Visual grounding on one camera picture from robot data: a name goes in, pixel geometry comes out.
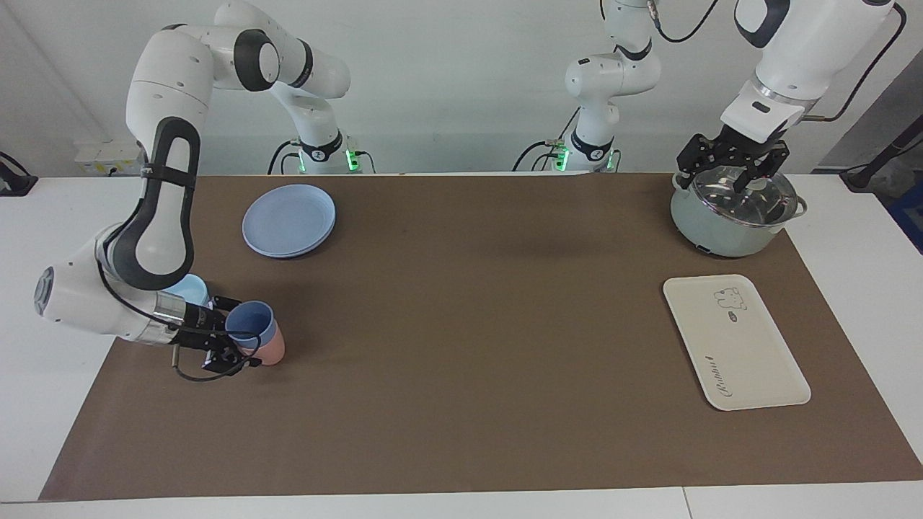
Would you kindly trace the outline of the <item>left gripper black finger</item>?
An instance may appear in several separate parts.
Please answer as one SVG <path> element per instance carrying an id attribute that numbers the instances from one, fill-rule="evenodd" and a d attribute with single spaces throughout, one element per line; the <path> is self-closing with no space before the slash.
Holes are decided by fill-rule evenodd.
<path id="1" fill-rule="evenodd" d="M 789 148 L 785 143 L 774 144 L 762 157 L 751 152 L 742 152 L 743 171 L 736 177 L 735 192 L 741 194 L 752 182 L 772 178 L 787 160 L 788 155 Z"/>
<path id="2" fill-rule="evenodd" d="M 676 157 L 678 164 L 678 185 L 682 190 L 688 190 L 696 175 L 721 167 L 720 152 L 722 142 L 719 139 L 709 139 L 699 133 L 693 135 Z"/>

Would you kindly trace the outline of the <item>blue ribbed cup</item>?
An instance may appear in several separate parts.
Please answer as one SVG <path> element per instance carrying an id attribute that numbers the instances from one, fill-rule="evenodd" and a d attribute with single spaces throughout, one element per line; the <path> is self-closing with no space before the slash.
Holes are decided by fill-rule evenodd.
<path id="1" fill-rule="evenodd" d="M 254 350 L 260 355 L 273 351 L 273 342 L 279 334 L 274 310 L 260 300 L 240 303 L 232 309 L 226 317 L 224 328 L 238 348 Z"/>

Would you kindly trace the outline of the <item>pink cup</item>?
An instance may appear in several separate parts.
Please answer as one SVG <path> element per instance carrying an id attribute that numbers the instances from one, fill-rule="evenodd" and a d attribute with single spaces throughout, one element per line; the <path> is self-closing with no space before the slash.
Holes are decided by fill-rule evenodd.
<path id="1" fill-rule="evenodd" d="M 264 367 L 278 364 L 286 354 L 286 340 L 279 328 L 267 329 L 258 339 L 235 340 L 235 344 L 243 354 L 260 360 Z"/>

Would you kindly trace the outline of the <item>cream rectangular rabbit tray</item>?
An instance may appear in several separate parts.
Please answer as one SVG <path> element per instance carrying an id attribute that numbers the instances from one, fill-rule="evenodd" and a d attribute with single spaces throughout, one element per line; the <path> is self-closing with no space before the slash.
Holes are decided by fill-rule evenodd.
<path id="1" fill-rule="evenodd" d="M 712 407 L 735 412 L 811 400 L 810 384 L 752 280 L 670 278 L 662 290 Z"/>

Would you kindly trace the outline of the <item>light blue bowl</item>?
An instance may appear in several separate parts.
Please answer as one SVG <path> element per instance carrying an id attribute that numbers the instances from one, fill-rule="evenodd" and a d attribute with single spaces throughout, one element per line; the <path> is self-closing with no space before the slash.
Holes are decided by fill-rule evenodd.
<path id="1" fill-rule="evenodd" d="M 164 289 L 166 293 L 178 296 L 187 303 L 208 308 L 211 305 L 211 294 L 204 279 L 197 275 L 186 275 L 174 285 Z"/>

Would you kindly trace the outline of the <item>glass pot lid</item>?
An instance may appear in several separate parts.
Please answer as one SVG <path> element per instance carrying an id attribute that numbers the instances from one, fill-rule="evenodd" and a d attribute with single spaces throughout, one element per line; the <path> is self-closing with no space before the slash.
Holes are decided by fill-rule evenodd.
<path id="1" fill-rule="evenodd" d="M 673 174 L 672 184 L 681 196 L 692 196 L 716 216 L 739 226 L 770 228 L 804 216 L 808 204 L 781 174 L 748 182 L 736 191 L 743 167 L 716 167 L 694 177 Z"/>

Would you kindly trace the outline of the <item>pale green cooking pot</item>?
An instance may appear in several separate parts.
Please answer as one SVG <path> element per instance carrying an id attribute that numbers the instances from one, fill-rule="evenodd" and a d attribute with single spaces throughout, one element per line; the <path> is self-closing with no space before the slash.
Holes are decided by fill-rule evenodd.
<path id="1" fill-rule="evenodd" d="M 671 217 L 680 234 L 696 249 L 720 257 L 747 257 L 764 250 L 782 232 L 782 226 L 751 228 L 739 226 L 716 216 L 692 196 L 685 197 L 674 190 Z"/>

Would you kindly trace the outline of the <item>blue round plate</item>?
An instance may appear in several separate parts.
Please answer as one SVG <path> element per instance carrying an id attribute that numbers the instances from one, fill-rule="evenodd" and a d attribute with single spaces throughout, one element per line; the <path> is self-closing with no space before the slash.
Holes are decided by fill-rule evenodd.
<path id="1" fill-rule="evenodd" d="M 242 236 L 265 257 L 293 259 L 319 247 L 332 233 L 336 206 L 321 188 L 291 184 L 258 197 L 245 211 Z"/>

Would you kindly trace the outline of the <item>black stand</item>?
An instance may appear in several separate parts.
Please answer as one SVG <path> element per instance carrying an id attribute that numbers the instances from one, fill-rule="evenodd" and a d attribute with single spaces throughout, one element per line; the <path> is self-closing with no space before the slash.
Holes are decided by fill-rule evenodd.
<path id="1" fill-rule="evenodd" d="M 904 128 L 893 141 L 887 145 L 877 156 L 866 164 L 860 164 L 856 167 L 848 167 L 840 171 L 840 180 L 844 182 L 845 187 L 854 193 L 870 193 L 870 182 L 879 171 L 894 158 L 900 157 L 906 152 L 913 151 L 919 144 L 923 143 L 923 114 L 921 114 L 909 127 Z"/>

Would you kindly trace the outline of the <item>blue box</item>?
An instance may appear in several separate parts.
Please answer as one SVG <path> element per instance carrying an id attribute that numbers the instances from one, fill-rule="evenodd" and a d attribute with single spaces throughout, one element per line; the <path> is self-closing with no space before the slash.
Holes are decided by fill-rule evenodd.
<path id="1" fill-rule="evenodd" d="M 923 180 L 917 182 L 886 210 L 907 239 L 923 255 Z"/>

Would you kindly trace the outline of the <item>white power strip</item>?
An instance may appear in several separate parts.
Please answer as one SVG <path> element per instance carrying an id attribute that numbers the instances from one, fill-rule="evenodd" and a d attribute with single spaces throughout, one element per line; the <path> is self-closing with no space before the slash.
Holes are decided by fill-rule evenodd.
<path id="1" fill-rule="evenodd" d="M 78 147 L 74 162 L 83 174 L 93 177 L 138 177 L 143 158 L 135 141 L 110 141 Z"/>

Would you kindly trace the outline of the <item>brown table mat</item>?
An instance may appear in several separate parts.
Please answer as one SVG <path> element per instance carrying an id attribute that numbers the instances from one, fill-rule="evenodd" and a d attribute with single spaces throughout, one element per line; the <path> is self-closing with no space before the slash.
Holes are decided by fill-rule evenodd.
<path id="1" fill-rule="evenodd" d="M 271 305 L 280 364 L 183 381 L 116 340 L 40 499 L 522 492 L 906 481 L 923 465 L 787 234 L 697 251 L 665 174 L 313 177 L 330 237 L 292 260 L 244 245 L 293 177 L 201 177 L 194 273 Z M 742 275 L 811 388 L 709 404 L 663 296 Z"/>

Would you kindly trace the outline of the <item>black clamp bracket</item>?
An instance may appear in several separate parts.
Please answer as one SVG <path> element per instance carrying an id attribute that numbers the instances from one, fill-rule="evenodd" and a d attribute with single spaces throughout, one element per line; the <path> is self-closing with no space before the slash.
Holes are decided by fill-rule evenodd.
<path id="1" fill-rule="evenodd" d="M 0 151 L 0 197 L 26 196 L 38 180 L 16 158 Z"/>

